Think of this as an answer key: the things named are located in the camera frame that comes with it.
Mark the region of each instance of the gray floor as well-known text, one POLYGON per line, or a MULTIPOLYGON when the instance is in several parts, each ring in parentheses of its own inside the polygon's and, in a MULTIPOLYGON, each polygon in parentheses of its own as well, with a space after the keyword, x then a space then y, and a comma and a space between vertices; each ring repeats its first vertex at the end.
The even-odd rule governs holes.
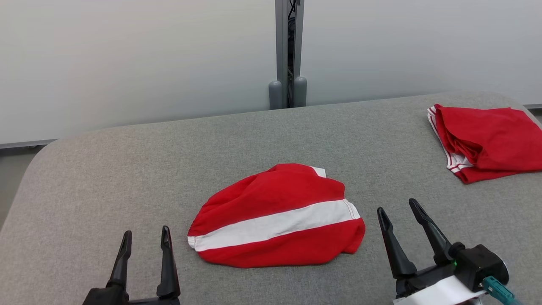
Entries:
MULTIPOLYGON (((542 113, 534 114, 542 122, 542 113)), ((40 149, 41 147, 0 149, 0 228, 8 215, 24 171, 40 149)))

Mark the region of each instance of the gray table surface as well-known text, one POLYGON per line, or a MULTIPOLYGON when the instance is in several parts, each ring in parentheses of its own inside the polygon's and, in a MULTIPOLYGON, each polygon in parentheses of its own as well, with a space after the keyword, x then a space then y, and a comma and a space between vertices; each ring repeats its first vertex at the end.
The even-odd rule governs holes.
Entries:
MULTIPOLYGON (((0 231, 1 304, 80 304, 110 275, 125 230, 131 299, 160 279, 169 225, 181 304, 391 304, 376 209, 383 206, 409 258, 433 264, 414 197, 451 242, 483 244, 511 273, 525 304, 542 298, 542 174, 463 185, 448 169, 426 109, 524 109, 494 93, 452 93, 246 113, 104 129, 45 147, 30 164, 0 231), (358 252, 319 266, 236 269, 202 261, 186 242, 206 200, 277 163, 326 169, 365 220, 358 252)), ((485 297, 485 304, 497 304, 485 297)))

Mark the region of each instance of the white backdrop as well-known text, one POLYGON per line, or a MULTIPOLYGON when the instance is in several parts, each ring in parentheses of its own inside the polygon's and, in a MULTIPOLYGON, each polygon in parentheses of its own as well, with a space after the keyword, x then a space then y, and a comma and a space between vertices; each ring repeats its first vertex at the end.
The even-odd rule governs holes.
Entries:
POLYGON ((307 105, 453 90, 542 103, 540 0, 303 3, 307 105))
POLYGON ((0 144, 269 109, 275 2, 0 1, 0 144))

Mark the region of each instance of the red cloth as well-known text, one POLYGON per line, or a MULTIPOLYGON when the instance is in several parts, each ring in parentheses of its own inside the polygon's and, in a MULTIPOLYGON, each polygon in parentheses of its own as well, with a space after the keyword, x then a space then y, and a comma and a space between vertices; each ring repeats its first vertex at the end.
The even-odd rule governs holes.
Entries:
POLYGON ((188 231, 210 263, 240 268, 309 265, 353 254, 365 224, 325 171, 279 164, 213 195, 188 231))
POLYGON ((463 183, 542 170, 542 130, 523 111, 436 104, 428 118, 463 183))

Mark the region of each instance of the teal connector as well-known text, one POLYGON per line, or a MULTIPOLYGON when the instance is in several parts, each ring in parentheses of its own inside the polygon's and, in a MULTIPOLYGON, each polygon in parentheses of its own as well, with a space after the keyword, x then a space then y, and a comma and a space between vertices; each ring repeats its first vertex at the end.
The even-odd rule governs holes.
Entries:
POLYGON ((504 305, 521 305, 521 302, 514 299, 514 294, 493 276, 483 279, 483 288, 504 305))

